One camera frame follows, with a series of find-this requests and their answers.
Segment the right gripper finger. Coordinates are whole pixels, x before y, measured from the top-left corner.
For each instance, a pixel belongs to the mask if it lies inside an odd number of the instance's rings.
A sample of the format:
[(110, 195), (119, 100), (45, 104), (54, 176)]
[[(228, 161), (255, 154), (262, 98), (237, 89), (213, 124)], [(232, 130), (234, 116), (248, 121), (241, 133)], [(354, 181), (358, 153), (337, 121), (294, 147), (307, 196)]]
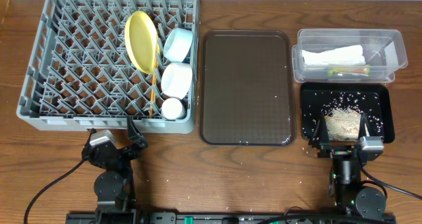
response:
[(330, 144), (330, 138), (328, 135), (328, 129), (326, 126), (326, 119), (323, 112), (320, 112), (316, 128), (311, 136), (308, 145), (312, 148), (322, 148)]
[(362, 113), (359, 121), (359, 132), (357, 140), (362, 139), (363, 137), (371, 136), (369, 128), (369, 120), (366, 113)]

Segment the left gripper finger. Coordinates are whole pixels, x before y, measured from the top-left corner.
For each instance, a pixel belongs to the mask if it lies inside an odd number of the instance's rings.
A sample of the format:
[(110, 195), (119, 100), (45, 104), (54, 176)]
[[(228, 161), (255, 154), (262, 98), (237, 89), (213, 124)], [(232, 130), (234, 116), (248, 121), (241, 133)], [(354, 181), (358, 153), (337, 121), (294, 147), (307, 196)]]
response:
[(96, 130), (95, 128), (91, 128), (91, 129), (90, 129), (90, 134), (89, 134), (89, 136), (88, 136), (88, 139), (87, 139), (87, 141), (86, 141), (86, 143), (85, 143), (85, 145), (84, 145), (84, 147), (83, 147), (82, 151), (86, 152), (86, 151), (89, 149), (89, 147), (90, 147), (91, 137), (92, 137), (92, 135), (93, 135), (93, 134), (95, 134), (95, 133), (97, 133), (97, 130)]
[(127, 117), (127, 132), (129, 140), (131, 140), (138, 148), (145, 149), (148, 147), (147, 139), (137, 129), (131, 116)]

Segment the rice and peanut pile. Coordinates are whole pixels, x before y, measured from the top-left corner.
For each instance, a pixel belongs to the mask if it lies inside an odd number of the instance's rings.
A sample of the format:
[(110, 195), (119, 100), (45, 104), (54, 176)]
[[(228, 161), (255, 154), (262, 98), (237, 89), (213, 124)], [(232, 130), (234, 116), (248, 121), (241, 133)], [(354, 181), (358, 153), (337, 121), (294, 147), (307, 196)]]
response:
[(339, 92), (304, 90), (301, 92), (301, 132), (310, 139), (320, 116), (326, 121), (328, 136), (335, 142), (358, 139), (361, 115), (366, 114), (367, 134), (384, 137), (380, 96), (371, 92)]

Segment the white paper cup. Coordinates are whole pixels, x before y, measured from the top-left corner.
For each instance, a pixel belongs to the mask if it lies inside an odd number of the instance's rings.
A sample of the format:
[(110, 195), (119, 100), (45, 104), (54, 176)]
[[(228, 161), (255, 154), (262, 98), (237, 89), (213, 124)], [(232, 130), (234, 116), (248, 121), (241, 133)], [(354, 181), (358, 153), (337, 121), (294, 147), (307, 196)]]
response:
[(184, 119), (186, 111), (177, 98), (168, 98), (162, 103), (162, 116), (170, 121)]

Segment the green snack wrapper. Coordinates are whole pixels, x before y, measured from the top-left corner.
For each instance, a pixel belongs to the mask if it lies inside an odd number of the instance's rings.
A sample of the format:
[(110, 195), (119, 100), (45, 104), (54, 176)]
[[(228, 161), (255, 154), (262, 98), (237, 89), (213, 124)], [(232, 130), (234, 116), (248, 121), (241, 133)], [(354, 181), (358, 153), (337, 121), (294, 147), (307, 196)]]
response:
[(335, 66), (328, 70), (328, 76), (368, 76), (370, 69), (367, 66)]

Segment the white pink bowl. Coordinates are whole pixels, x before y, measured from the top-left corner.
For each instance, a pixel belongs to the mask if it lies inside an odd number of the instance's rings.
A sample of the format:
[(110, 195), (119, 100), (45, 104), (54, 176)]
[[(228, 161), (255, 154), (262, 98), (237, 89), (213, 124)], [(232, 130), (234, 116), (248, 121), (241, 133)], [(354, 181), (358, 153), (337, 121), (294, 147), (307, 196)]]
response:
[(193, 71), (190, 64), (170, 63), (161, 81), (162, 92), (171, 98), (183, 99), (191, 87)]

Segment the wooden chopstick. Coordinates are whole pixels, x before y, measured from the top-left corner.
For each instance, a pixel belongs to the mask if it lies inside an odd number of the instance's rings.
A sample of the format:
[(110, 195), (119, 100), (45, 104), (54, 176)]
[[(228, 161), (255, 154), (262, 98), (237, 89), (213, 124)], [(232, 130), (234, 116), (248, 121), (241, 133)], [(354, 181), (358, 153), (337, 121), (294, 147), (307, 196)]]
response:
[(160, 58), (160, 46), (157, 38), (156, 49), (155, 49), (155, 58), (154, 58), (154, 69), (153, 69), (153, 76), (152, 76), (152, 91), (151, 91), (151, 102), (155, 102), (156, 100), (156, 93), (154, 87), (156, 86), (157, 76), (156, 76), (156, 69), (158, 68), (158, 59)]
[(154, 114), (154, 108), (153, 108), (153, 103), (156, 100), (156, 93), (154, 90), (154, 86), (156, 85), (156, 73), (153, 73), (152, 76), (152, 85), (151, 85), (151, 98), (150, 98), (150, 110), (149, 110), (149, 118), (151, 119), (153, 114)]

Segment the white paper napkin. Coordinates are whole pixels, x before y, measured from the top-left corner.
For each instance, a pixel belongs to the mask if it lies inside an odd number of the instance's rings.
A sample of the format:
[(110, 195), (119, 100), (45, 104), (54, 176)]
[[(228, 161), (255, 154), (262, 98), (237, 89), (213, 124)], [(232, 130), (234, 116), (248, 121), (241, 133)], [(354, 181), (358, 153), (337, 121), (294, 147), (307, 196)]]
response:
[(340, 47), (320, 53), (303, 50), (302, 57), (307, 66), (364, 66), (366, 65), (361, 45)]

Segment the yellow plate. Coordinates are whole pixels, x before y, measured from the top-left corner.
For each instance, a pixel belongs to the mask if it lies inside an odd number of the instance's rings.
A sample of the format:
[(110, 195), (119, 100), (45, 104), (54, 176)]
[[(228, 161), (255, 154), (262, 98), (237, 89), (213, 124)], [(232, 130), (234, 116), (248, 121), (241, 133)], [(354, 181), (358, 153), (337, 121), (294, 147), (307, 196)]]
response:
[(160, 48), (152, 19), (143, 11), (134, 12), (126, 21), (124, 36), (131, 63), (141, 72), (153, 74)]

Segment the light blue bowl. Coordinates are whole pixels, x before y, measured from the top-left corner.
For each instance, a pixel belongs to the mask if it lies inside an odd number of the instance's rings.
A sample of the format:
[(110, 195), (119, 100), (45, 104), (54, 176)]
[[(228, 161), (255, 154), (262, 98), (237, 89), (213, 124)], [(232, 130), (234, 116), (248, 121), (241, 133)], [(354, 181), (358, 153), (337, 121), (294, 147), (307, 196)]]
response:
[(164, 45), (164, 57), (171, 62), (182, 62), (193, 42), (193, 33), (183, 28), (174, 28)]

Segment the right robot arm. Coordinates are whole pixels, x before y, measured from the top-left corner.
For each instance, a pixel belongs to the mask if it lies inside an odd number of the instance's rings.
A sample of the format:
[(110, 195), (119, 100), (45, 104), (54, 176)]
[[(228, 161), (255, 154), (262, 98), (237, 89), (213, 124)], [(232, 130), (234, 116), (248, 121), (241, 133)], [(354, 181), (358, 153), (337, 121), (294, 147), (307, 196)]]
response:
[(369, 131), (366, 114), (359, 120), (358, 138), (354, 145), (331, 143), (324, 115), (319, 116), (309, 145), (318, 150), (317, 157), (330, 158), (330, 196), (335, 199), (341, 213), (352, 217), (383, 220), (387, 194), (382, 184), (371, 186), (374, 181), (364, 181), (361, 169), (368, 161), (383, 153), (382, 138)]

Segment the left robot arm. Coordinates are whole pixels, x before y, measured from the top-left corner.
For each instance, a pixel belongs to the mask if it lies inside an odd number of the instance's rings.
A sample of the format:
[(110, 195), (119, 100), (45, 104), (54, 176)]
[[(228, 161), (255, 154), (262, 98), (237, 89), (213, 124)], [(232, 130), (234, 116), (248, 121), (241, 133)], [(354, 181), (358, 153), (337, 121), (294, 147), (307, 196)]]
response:
[(148, 142), (127, 117), (127, 132), (131, 145), (117, 147), (110, 130), (91, 130), (82, 150), (82, 160), (102, 168), (104, 172), (94, 182), (97, 208), (94, 223), (147, 223), (148, 216), (136, 208), (135, 183), (131, 161), (142, 155)]

